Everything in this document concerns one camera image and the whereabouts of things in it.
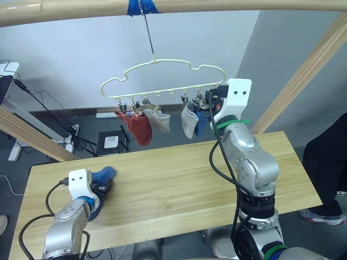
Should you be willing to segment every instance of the person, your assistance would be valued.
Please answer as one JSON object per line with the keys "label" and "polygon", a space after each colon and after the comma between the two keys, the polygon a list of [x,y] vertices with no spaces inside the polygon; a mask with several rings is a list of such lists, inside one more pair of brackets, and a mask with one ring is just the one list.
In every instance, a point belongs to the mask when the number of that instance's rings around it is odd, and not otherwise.
{"label": "person", "polygon": [[345,221],[335,196],[347,191],[347,113],[305,147],[303,166],[321,201],[321,206],[300,210],[310,222],[340,225]]}
{"label": "person", "polygon": [[0,236],[5,232],[7,228],[7,217],[0,215]]}

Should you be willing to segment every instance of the gray wall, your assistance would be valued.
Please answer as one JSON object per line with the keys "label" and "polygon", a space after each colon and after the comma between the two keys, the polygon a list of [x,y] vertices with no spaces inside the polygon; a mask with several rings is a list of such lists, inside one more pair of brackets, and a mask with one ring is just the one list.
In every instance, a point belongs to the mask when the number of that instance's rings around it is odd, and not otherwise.
{"label": "gray wall", "polygon": [[[262,11],[238,78],[253,81],[243,118],[252,127],[322,37],[337,12]],[[267,129],[284,130],[294,147],[327,129],[347,111],[347,44]]]}

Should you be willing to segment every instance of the wooden beam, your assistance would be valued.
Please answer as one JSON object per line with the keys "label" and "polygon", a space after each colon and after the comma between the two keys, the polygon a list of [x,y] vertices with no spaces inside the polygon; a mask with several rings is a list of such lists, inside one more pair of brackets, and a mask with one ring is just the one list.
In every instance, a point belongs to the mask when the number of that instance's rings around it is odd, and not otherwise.
{"label": "wooden beam", "polygon": [[254,125],[254,134],[263,133],[310,83],[334,53],[347,40],[347,12],[341,12],[318,42],[312,53]]}
{"label": "wooden beam", "polygon": [[[347,0],[154,0],[159,12],[347,10]],[[26,0],[0,4],[0,27],[74,18],[126,15],[128,0]]]}
{"label": "wooden beam", "polygon": [[58,161],[79,159],[2,106],[0,106],[0,129]]}

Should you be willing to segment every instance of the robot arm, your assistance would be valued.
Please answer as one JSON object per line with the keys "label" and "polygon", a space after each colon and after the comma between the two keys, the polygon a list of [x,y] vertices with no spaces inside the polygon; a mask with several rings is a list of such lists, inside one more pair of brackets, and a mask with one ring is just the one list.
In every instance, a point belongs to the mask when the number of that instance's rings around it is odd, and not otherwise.
{"label": "robot arm", "polygon": [[274,207],[278,163],[260,147],[257,138],[240,121],[252,82],[230,79],[227,83],[228,86],[219,86],[212,90],[214,120],[219,131],[217,134],[221,135],[222,145],[237,182],[245,187],[255,200],[255,205],[252,205],[246,193],[240,189],[239,219],[246,219],[252,214],[252,218],[235,237],[236,249],[241,259],[263,260],[270,256],[271,259],[280,260],[327,259],[306,249],[287,249],[284,246],[278,212]]}
{"label": "robot arm", "polygon": [[43,249],[43,260],[78,260],[82,232],[88,221],[100,212],[112,186],[115,170],[106,167],[98,173],[81,169],[69,173],[72,201],[54,216]]}

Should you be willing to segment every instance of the desk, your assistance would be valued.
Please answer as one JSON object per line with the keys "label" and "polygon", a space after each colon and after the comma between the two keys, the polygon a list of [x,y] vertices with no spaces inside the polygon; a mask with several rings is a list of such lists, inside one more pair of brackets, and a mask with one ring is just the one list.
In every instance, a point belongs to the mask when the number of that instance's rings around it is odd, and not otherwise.
{"label": "desk", "polygon": [[[318,195],[284,132],[260,134],[258,139],[279,163],[279,213],[319,205]],[[99,171],[110,165],[118,171],[104,208],[86,227],[91,234],[89,251],[230,224],[235,211],[235,187],[211,169],[208,155],[213,144],[214,141],[201,142],[34,166],[9,259],[25,259],[18,244],[22,226],[35,216],[46,214],[47,192],[69,171],[80,168]],[[214,161],[222,172],[227,172],[219,150]],[[68,187],[59,187],[52,193],[50,204],[56,212],[69,201]],[[52,218],[40,219],[24,234],[24,242],[36,259],[42,257],[52,222]]]}

